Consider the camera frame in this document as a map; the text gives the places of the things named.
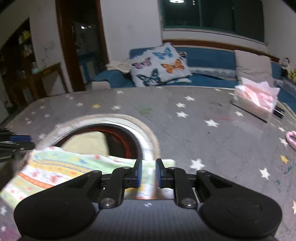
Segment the beige cloth on sofa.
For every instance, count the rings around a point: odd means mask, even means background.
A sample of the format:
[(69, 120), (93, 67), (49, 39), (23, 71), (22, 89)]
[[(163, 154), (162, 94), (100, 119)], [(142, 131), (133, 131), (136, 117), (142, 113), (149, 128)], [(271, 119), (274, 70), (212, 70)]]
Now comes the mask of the beige cloth on sofa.
[(118, 70), (121, 73), (127, 74), (130, 73), (131, 64), (129, 61), (110, 61), (106, 64), (106, 69), (108, 71)]

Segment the round table heater opening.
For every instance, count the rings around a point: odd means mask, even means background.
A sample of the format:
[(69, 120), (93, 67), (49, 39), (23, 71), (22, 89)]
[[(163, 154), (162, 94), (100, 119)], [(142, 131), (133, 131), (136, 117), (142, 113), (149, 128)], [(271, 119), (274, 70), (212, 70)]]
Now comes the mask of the round table heater opening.
[(126, 114), (92, 114), (59, 123), (37, 146), (43, 150), (61, 147), (71, 137), (81, 133), (102, 133), (109, 154), (118, 157), (141, 157), (155, 160), (161, 157), (159, 141), (142, 121)]

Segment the grey plain pillow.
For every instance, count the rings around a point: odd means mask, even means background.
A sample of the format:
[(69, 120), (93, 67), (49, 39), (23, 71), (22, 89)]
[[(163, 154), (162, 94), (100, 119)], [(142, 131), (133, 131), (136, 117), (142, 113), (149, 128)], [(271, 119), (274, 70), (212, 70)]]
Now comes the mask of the grey plain pillow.
[(234, 54), (238, 81), (241, 81), (242, 78), (247, 78), (256, 83), (266, 81), (270, 87), (274, 87), (269, 57), (240, 50), (235, 50)]

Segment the panda plush toy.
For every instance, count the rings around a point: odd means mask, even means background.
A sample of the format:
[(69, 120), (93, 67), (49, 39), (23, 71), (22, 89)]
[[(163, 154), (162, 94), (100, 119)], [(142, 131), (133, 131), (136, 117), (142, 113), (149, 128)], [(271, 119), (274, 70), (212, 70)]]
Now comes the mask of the panda plush toy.
[(281, 66), (281, 78), (288, 78), (288, 75), (291, 72), (290, 60), (288, 57), (284, 57), (279, 61), (279, 64)]

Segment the black small box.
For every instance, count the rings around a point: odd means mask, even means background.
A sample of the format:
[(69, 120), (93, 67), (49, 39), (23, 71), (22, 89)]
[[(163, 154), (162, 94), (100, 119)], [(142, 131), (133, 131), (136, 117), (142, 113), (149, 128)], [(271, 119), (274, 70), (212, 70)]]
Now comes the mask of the black small box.
[(285, 116), (285, 110), (276, 106), (273, 110), (273, 114), (278, 118), (282, 119)]

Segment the pink tissue box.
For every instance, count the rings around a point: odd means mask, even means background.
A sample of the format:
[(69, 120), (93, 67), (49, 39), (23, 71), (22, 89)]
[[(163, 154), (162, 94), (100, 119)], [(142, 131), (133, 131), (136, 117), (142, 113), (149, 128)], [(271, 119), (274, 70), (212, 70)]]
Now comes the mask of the pink tissue box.
[(267, 123), (278, 102), (279, 92), (280, 88), (271, 87), (267, 81), (254, 82), (241, 77), (234, 88), (232, 104)]

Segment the colourful striped children's garment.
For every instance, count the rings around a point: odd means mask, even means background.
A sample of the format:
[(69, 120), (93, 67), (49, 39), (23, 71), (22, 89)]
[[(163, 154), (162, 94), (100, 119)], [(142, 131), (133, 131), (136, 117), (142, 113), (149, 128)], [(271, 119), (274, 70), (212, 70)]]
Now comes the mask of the colourful striped children's garment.
[(26, 165), (1, 190), (1, 198), (12, 208), (35, 193), (77, 178), (90, 171), (110, 174), (116, 168), (133, 167), (135, 159), (83, 155), (58, 147), (32, 151)]

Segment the dark window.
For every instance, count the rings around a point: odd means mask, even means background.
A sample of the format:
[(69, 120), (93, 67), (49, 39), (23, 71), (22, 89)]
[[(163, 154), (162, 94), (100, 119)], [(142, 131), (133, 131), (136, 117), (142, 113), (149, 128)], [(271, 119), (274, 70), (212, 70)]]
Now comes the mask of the dark window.
[(235, 34), (264, 42), (262, 1), (161, 1), (164, 28)]

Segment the pink scrunchie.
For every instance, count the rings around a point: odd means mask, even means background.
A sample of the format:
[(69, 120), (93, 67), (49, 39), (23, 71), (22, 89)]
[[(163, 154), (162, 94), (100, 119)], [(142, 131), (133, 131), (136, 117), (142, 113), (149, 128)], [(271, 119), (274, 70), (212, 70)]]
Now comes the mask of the pink scrunchie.
[(296, 131), (290, 131), (285, 134), (285, 139), (289, 146), (295, 151), (296, 150)]

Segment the butterfly print pillow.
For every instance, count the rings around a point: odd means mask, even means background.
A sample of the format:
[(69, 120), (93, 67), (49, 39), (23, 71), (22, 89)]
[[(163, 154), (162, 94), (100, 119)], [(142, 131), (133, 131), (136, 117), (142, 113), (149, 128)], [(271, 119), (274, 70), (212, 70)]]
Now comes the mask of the butterfly print pillow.
[(145, 50), (129, 59), (130, 75), (136, 87), (191, 83), (187, 54), (170, 43)]

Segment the dark wooden door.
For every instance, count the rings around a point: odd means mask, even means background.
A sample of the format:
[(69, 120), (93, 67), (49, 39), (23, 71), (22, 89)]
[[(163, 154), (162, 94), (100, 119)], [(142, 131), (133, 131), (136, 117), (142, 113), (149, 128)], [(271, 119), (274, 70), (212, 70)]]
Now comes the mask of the dark wooden door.
[(83, 91), (109, 62), (100, 1), (55, 1), (66, 69), (74, 92)]

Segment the yellow-vested teddy bear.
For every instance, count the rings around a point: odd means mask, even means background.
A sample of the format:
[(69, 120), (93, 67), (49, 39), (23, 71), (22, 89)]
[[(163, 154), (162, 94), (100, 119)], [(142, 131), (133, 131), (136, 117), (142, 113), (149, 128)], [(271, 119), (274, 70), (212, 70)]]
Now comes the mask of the yellow-vested teddy bear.
[(296, 83), (296, 69), (293, 69), (290, 72), (290, 79), (293, 81), (293, 83)]

